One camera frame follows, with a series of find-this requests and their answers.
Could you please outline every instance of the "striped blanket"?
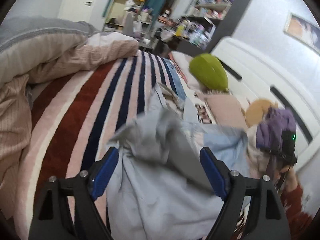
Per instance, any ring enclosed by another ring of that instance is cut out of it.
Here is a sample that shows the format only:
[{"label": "striped blanket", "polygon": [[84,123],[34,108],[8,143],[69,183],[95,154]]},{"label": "striped blanket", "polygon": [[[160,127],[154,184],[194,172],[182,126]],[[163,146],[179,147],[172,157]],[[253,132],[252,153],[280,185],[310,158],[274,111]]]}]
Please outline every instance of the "striped blanket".
[{"label": "striped blanket", "polygon": [[[44,182],[76,176],[105,154],[105,144],[127,121],[147,110],[152,87],[160,82],[177,92],[180,80],[158,56],[138,51],[92,71],[81,71],[37,86],[32,138],[19,170],[14,221],[28,238],[33,205]],[[106,193],[95,202],[108,226]],[[69,200],[71,212],[74,202]]]}]

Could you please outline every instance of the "door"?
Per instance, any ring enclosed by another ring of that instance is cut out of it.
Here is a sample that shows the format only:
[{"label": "door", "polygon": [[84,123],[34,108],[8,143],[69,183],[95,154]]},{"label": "door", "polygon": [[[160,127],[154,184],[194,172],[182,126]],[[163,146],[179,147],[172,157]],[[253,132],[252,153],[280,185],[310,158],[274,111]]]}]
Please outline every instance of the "door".
[{"label": "door", "polygon": [[88,22],[96,0],[63,0],[58,18]]}]

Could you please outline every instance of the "headboard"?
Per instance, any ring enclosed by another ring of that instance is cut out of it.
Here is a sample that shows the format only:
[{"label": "headboard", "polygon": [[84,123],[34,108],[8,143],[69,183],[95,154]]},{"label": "headboard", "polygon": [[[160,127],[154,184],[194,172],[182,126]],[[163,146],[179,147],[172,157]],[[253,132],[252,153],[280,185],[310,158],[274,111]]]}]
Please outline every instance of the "headboard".
[{"label": "headboard", "polygon": [[267,98],[292,110],[297,122],[298,171],[320,148],[320,109],[316,101],[286,69],[236,39],[223,38],[212,55],[222,62],[231,91],[250,101]]}]

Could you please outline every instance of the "green pillow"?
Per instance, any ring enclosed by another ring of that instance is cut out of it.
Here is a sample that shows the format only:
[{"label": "green pillow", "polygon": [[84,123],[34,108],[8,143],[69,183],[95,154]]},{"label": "green pillow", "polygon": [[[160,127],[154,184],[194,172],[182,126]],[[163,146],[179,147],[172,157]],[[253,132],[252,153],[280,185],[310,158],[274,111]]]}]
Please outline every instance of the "green pillow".
[{"label": "green pillow", "polygon": [[190,72],[207,88],[225,91],[228,77],[220,61],[211,54],[201,54],[190,61]]}]

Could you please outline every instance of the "purple garment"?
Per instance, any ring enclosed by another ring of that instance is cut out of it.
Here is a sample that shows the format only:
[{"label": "purple garment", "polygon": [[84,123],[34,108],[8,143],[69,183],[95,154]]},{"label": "purple garment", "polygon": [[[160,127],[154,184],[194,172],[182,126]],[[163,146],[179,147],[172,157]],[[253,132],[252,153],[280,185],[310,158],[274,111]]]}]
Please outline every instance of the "purple garment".
[{"label": "purple garment", "polygon": [[282,131],[296,132],[297,126],[290,109],[270,107],[265,120],[257,126],[257,148],[280,150]]}]

